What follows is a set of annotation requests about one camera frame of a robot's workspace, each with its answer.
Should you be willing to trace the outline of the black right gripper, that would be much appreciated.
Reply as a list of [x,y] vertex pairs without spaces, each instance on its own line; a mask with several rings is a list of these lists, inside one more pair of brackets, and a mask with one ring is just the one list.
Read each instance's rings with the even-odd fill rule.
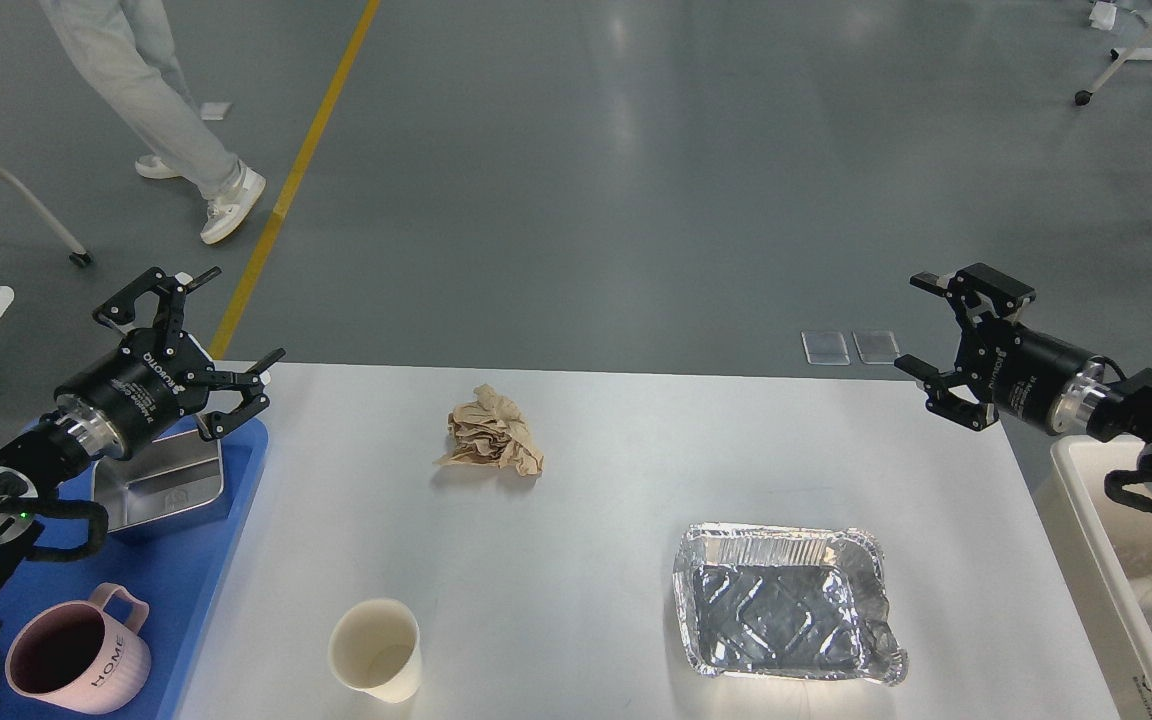
[[986,363],[977,373],[979,401],[954,393],[965,387],[958,372],[941,372],[910,354],[893,361],[925,392],[929,414],[960,427],[988,429],[998,411],[1059,435],[1087,429],[1107,397],[1107,359],[1085,348],[1024,327],[1021,311],[1036,300],[1033,287],[984,263],[947,275],[919,272],[910,286],[946,300],[960,329],[961,346],[983,348]]

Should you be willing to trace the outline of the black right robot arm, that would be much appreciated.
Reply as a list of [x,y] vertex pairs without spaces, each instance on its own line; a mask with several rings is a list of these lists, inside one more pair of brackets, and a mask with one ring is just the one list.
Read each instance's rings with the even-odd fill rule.
[[1117,372],[1111,357],[1026,327],[1021,313],[1032,287],[977,263],[954,274],[929,272],[914,287],[945,300],[960,329],[954,365],[940,370],[910,354],[895,361],[925,392],[929,414],[983,430],[1007,414],[1048,435],[1083,434],[1100,442],[1139,439],[1135,467],[1112,470],[1102,491],[1112,501],[1152,514],[1152,367]]

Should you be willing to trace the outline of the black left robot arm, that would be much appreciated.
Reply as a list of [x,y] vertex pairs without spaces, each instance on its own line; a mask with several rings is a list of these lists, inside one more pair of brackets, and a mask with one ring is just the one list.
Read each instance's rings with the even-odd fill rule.
[[65,483],[97,461],[141,455],[185,416],[214,442],[268,406],[270,367],[285,348],[228,372],[184,327],[189,295],[218,274],[152,266],[96,306],[96,323],[120,334],[115,350],[61,382],[55,409],[0,448],[0,591],[23,562],[74,562],[103,548],[108,510],[65,500]]

